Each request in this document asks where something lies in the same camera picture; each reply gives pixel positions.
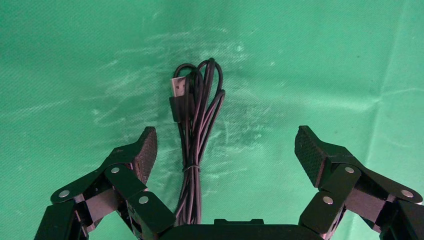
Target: metal rivet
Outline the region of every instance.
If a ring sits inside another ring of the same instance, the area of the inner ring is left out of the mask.
[[[408,198],[413,198],[414,197],[414,195],[412,194],[412,192],[410,192],[410,191],[408,191],[408,190],[402,190],[402,191],[400,191],[403,195],[405,195],[405,197],[408,197]]]
[[[142,197],[140,197],[140,199],[138,200],[138,202],[140,203],[140,204],[145,204],[145,203],[147,203],[149,201],[149,198],[147,197],[147,196],[142,196]]]
[[[324,203],[326,203],[328,205],[333,204],[333,199],[331,197],[329,197],[329,196],[323,197],[322,200],[324,201]]]
[[[63,190],[59,193],[59,198],[64,198],[66,196],[69,195],[69,191],[68,190]]]
[[[111,173],[116,174],[117,172],[119,172],[119,167],[114,167],[112,168],[112,170],[110,170]]]
[[[355,172],[355,170],[353,169],[353,168],[351,168],[351,167],[345,167],[344,168],[344,170],[346,170],[346,172],[348,172],[348,173],[350,173],[350,174],[353,174],[354,172]]]

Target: white chalk mark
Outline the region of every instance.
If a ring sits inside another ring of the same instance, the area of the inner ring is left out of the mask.
[[[228,121],[224,121],[224,127],[225,127],[225,144],[228,144],[230,142],[230,130],[228,128]]]
[[[119,118],[115,121],[111,121],[111,122],[108,122],[108,123],[97,123],[97,125],[99,125],[100,127],[110,127],[110,126],[113,126],[113,125],[120,124],[122,122],[125,122],[125,117],[121,117],[121,118]]]
[[[216,173],[205,173],[205,178],[208,179],[219,179],[222,176],[226,176],[226,175],[233,175],[236,173],[242,173],[242,172],[246,172],[248,170],[247,167],[242,167],[239,169],[233,169],[233,170],[227,170],[227,171],[220,171],[220,172],[216,172]]]
[[[386,142],[388,142],[389,144],[394,145],[394,146],[397,146],[397,147],[400,147],[400,148],[412,148],[412,146],[406,145],[406,144],[402,144],[402,143],[399,143],[397,141],[394,141],[394,140],[390,139],[389,137],[387,137],[386,135],[383,135],[383,139]]]
[[[131,82],[134,82],[139,77],[140,71],[136,71],[130,74],[130,72],[126,71],[126,76],[117,79],[115,82],[116,84],[113,86],[110,86],[106,89],[105,93],[109,94],[111,92],[114,92],[117,89],[120,89],[126,85],[128,85]]]
[[[153,16],[152,16],[152,20],[155,20],[157,17],[158,17],[158,15],[161,13],[161,11],[157,11],[157,12],[155,12],[154,14],[153,14]]]
[[[253,31],[250,32],[250,35],[254,34],[257,30],[259,30],[259,28],[253,29]]]
[[[154,54],[154,53],[163,51],[164,49],[165,48],[163,46],[149,46],[149,47],[123,49],[123,50],[117,51],[116,54],[134,54],[134,53]]]
[[[268,106],[265,109],[263,109],[263,111],[261,112],[262,116],[266,115],[270,110],[271,110],[271,107],[270,106]]]
[[[42,112],[44,110],[47,109],[51,109],[63,104],[68,103],[70,100],[61,100],[61,101],[54,101],[54,102],[49,102],[46,104],[40,104],[40,105],[36,105],[36,106],[31,106],[31,107],[27,107],[27,108],[21,108],[12,112],[5,112],[5,113],[0,113],[0,118],[14,118],[14,120],[18,120],[18,119],[22,119],[24,117],[27,117],[31,114],[35,114],[35,113],[39,113]]]
[[[408,89],[403,89],[403,90],[385,92],[382,95],[388,96],[388,95],[404,94],[404,93],[409,93],[409,92],[423,92],[424,93],[424,89],[413,87],[413,88],[408,88]]]
[[[107,112],[105,112],[104,114],[102,114],[101,116],[99,116],[99,117],[96,117],[95,119],[94,119],[94,123],[95,124],[99,124],[99,122],[102,120],[102,119],[104,119],[104,118],[106,118],[106,117],[108,117],[108,116],[110,116],[111,114],[113,114],[116,110],[118,109],[118,106],[114,106],[114,107],[112,107],[109,111],[107,111]]]
[[[212,27],[210,30],[218,31],[218,32],[222,32],[222,33],[228,33],[228,29],[226,29],[224,27]]]
[[[210,194],[216,194],[216,193],[218,193],[218,191],[217,190],[202,190],[202,193],[201,193],[201,196],[202,197],[207,197],[207,196],[209,196]]]
[[[108,68],[110,68],[110,67],[112,67],[112,66],[116,65],[118,62],[119,62],[119,61],[115,59],[115,60],[113,60],[113,61],[109,62],[108,64],[105,64],[105,65],[103,65],[103,66],[99,67],[98,69],[99,69],[99,70],[108,69]]]
[[[91,100],[96,100],[96,99],[105,99],[105,98],[109,98],[110,96],[106,96],[106,95],[100,95],[100,96],[89,96],[89,97],[81,97],[80,100],[81,101],[91,101]]]
[[[152,40],[159,40],[159,39],[167,39],[167,40],[176,40],[176,39],[183,39],[190,35],[190,32],[184,31],[184,32],[177,32],[177,33],[164,33],[164,34],[156,34],[154,36],[148,37],[145,40],[146,41],[152,41]]]

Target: black cable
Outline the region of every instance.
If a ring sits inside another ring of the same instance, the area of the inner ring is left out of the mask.
[[[175,210],[177,226],[201,223],[200,163],[225,97],[225,91],[222,89],[223,72],[213,58],[202,61],[197,67],[189,63],[181,64],[175,70],[173,79],[178,78],[185,69],[189,69],[190,74],[185,77],[184,94],[171,98],[171,104],[174,105],[172,106],[174,119],[178,122],[181,138],[184,174]],[[215,95],[208,105],[215,70],[218,72],[218,84]]]

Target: green backdrop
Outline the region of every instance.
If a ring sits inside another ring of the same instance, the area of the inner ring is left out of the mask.
[[[299,125],[424,194],[424,3],[415,0],[3,0],[0,235],[34,237],[50,195],[155,126],[148,187],[174,209],[180,140],[168,97],[214,57],[226,98],[201,165],[203,223],[296,224],[316,193]],[[133,239],[116,213],[93,240]],[[378,239],[347,213],[334,238]]]

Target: usb plug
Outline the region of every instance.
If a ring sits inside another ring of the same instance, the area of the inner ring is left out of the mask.
[[[181,123],[186,119],[186,112],[188,111],[188,117],[191,119],[195,111],[195,104],[193,94],[189,93],[185,96],[187,77],[175,77],[171,79],[173,97],[169,98],[171,105],[173,120],[177,123]],[[188,109],[186,109],[186,101],[188,100]]]

